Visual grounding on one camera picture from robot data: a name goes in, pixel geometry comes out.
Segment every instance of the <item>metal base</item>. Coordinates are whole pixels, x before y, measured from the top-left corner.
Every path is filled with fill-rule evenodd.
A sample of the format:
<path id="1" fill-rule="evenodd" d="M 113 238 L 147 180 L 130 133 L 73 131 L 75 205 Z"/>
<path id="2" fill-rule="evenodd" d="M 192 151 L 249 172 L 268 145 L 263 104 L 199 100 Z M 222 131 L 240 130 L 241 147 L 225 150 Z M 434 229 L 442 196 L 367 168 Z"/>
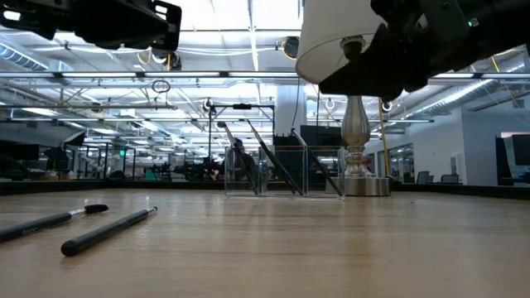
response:
<path id="1" fill-rule="evenodd" d="M 339 185 L 339 178 L 332 178 Z M 325 183 L 325 192 L 334 193 L 329 182 Z M 348 178 L 344 179 L 344 194 L 347 196 L 389 196 L 390 181 L 387 178 Z"/>

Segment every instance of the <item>chair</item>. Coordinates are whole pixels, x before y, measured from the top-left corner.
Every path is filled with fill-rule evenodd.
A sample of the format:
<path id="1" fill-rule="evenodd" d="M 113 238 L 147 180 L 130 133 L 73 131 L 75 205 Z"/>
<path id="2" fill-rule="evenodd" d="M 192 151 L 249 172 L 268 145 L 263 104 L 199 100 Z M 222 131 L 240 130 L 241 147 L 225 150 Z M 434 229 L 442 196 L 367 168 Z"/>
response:
<path id="1" fill-rule="evenodd" d="M 421 171 L 417 173 L 416 184 L 427 184 L 429 181 L 429 171 Z"/>
<path id="2" fill-rule="evenodd" d="M 458 184 L 458 175 L 442 175 L 440 182 L 442 184 Z"/>

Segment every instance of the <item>black stick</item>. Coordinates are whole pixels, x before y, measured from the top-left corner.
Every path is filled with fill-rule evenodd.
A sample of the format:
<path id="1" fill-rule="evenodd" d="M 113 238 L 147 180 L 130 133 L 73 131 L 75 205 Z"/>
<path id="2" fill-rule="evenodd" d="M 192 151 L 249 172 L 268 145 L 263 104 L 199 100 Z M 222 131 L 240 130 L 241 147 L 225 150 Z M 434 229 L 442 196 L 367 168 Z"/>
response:
<path id="1" fill-rule="evenodd" d="M 250 128 L 252 129 L 252 131 L 254 133 L 254 136 L 258 139 L 259 145 L 265 151 L 265 154 L 267 154 L 268 158 L 272 161 L 273 165 L 276 168 L 282 170 L 282 172 L 283 172 L 283 180 L 285 181 L 287 186 L 289 186 L 289 188 L 291 189 L 291 192 L 293 194 L 295 194 L 295 190 L 296 190 L 296 191 L 298 191 L 298 194 L 303 196 L 304 192 L 301 190 L 301 188 L 298 186 L 298 184 L 294 181 L 294 179 L 292 179 L 291 174 L 289 174 L 289 172 L 286 170 L 286 168 L 283 166 L 283 164 L 280 162 L 280 160 L 277 159 L 277 157 L 274 155 L 274 153 L 272 153 L 270 150 L 268 150 L 267 144 L 265 144 L 263 139 L 259 136 L 258 132 L 254 128 L 254 126 L 252 126 L 250 121 L 247 120 L 247 122 L 248 122 L 248 125 L 250 125 Z"/>
<path id="2" fill-rule="evenodd" d="M 250 185 L 252 186 L 254 194 L 258 195 L 258 187 L 256 186 L 257 184 L 254 182 L 254 177 L 252 176 L 252 174 L 248 170 L 247 163 L 245 162 L 244 157 L 243 157 L 243 150 L 241 150 L 241 148 L 239 147 L 238 143 L 235 141 L 235 138 L 232 135 L 232 132 L 229 130 L 229 127 L 228 127 L 228 125 L 226 125 L 226 123 L 218 122 L 217 126 L 219 128 L 224 128 L 224 130 L 226 131 L 226 134 L 227 134 L 227 136 L 228 136 L 228 138 L 230 140 L 230 143 L 232 144 L 232 147 L 234 148 L 235 156 L 239 160 L 239 162 L 241 163 L 241 166 L 243 166 L 243 170 L 245 171 L 245 176 L 247 177 L 248 183 L 250 183 Z"/>
<path id="3" fill-rule="evenodd" d="M 109 223 L 106 226 L 95 229 L 92 232 L 88 232 L 84 235 L 81 235 L 77 238 L 73 238 L 60 247 L 60 251 L 67 257 L 73 257 L 80 252 L 83 252 L 94 245 L 102 242 L 106 238 L 112 237 L 114 234 L 123 231 L 126 228 L 138 223 L 147 218 L 147 216 L 157 211 L 157 207 L 151 209 L 144 209 L 138 211 L 134 214 L 126 216 L 120 220 L 117 220 L 113 223 Z"/>
<path id="4" fill-rule="evenodd" d="M 72 210 L 70 212 L 64 212 L 63 214 L 55 214 L 43 219 L 36 219 L 28 223 L 21 223 L 9 228 L 3 228 L 0 230 L 0 242 L 6 242 L 30 233 L 36 233 L 45 228 L 51 228 L 58 224 L 65 223 L 79 214 L 96 214 L 106 210 L 108 210 L 107 205 L 88 205 L 85 206 L 84 209 Z"/>
<path id="5" fill-rule="evenodd" d="M 298 134 L 296 129 L 292 128 L 291 132 L 292 132 L 292 135 L 295 136 L 295 138 L 298 140 L 300 145 L 304 146 L 307 149 L 307 154 L 313 160 L 313 162 L 315 162 L 316 166 L 322 172 L 322 175 L 324 175 L 325 179 L 328 180 L 328 182 L 330 182 L 331 187 L 333 187 L 333 189 L 336 191 L 337 195 L 342 196 L 343 193 L 342 193 L 342 191 L 340 191 L 339 186 L 337 186 L 337 184 L 333 181 L 333 179 L 331 179 L 331 176 L 330 176 L 330 173 L 328 172 L 328 170 L 326 170 L 324 168 L 324 166 L 320 163 L 320 161 L 318 160 L 318 157 L 316 157 L 316 155 L 313 153 L 313 151 L 307 146 L 307 144 L 304 141 L 304 139 L 301 138 L 301 136 Z"/>

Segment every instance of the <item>pillar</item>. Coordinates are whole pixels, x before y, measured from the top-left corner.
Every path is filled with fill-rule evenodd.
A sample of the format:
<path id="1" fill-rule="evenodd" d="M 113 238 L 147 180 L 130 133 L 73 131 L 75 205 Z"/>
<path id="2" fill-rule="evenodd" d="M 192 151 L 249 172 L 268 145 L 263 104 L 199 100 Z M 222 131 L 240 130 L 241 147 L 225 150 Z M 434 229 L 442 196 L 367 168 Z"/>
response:
<path id="1" fill-rule="evenodd" d="M 276 133 L 279 137 L 282 135 L 289 136 L 291 128 L 294 127 L 300 131 L 301 125 L 306 125 L 306 108 L 307 96 L 304 92 L 304 86 L 301 85 L 298 90 L 297 85 L 280 85 L 277 87 L 276 97 Z M 292 119 L 295 117 L 295 124 L 292 125 Z"/>

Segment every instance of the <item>wooden table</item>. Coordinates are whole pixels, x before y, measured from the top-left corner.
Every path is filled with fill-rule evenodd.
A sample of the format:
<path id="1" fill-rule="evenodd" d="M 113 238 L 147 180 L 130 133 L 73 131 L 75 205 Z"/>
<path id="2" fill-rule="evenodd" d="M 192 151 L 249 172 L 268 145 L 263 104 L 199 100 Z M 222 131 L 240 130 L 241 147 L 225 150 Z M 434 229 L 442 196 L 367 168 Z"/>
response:
<path id="1" fill-rule="evenodd" d="M 0 227 L 108 204 L 0 244 L 2 297 L 528 297 L 530 202 L 396 193 L 345 202 L 220 191 L 0 197 Z M 158 214 L 78 257 L 60 245 L 147 206 Z"/>

